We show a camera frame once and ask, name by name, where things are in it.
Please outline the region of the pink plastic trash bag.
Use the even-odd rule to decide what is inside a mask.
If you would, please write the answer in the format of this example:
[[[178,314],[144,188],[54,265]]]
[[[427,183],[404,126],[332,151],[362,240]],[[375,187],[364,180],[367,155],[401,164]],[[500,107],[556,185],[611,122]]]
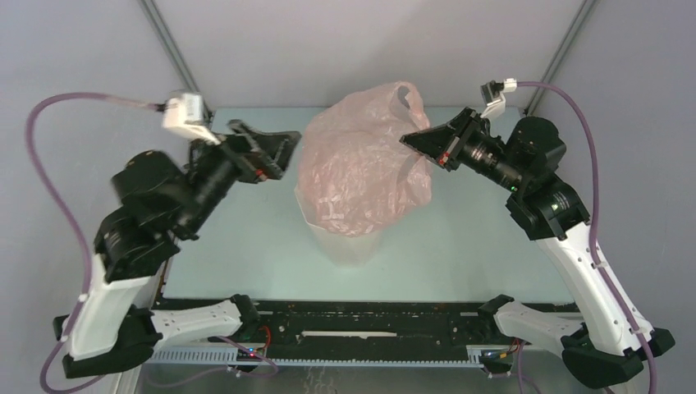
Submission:
[[[430,127],[415,85],[399,81],[346,95],[306,127],[297,190],[309,223],[362,236],[432,199],[432,166],[401,143]]]

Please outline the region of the white faceted trash bin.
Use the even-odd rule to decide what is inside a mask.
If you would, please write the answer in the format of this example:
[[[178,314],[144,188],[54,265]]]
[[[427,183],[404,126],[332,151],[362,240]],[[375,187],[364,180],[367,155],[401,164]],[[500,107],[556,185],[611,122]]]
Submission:
[[[344,236],[331,233],[309,224],[309,229],[323,253],[337,266],[357,267],[366,264],[378,252],[382,243],[382,231],[360,236]]]

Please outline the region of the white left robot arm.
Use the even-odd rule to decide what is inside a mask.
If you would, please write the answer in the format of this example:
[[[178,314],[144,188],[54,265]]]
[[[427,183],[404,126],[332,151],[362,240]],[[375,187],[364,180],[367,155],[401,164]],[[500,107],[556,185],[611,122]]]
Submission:
[[[184,167],[161,150],[148,150],[112,177],[121,204],[94,238],[84,306],[73,324],[54,321],[67,336],[62,367],[68,378],[125,372],[167,346],[210,337],[246,342],[258,335],[259,313],[246,295],[193,309],[135,304],[179,243],[198,239],[234,184],[283,178],[301,139],[299,131],[262,132],[240,120],[227,127]]]

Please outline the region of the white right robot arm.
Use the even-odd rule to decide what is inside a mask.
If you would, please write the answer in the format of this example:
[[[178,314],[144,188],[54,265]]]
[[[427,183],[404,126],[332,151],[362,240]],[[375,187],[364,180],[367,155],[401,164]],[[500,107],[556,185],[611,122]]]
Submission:
[[[551,121],[525,117],[503,140],[491,135],[487,119],[466,108],[443,125],[403,135],[401,142],[442,169],[466,166],[508,190],[512,219],[552,260],[582,316],[566,320],[499,295],[479,309],[483,340],[514,337],[539,346],[592,389],[628,382],[646,361],[675,345],[669,330],[654,327],[637,310],[591,241],[588,210],[556,174],[566,145]]]

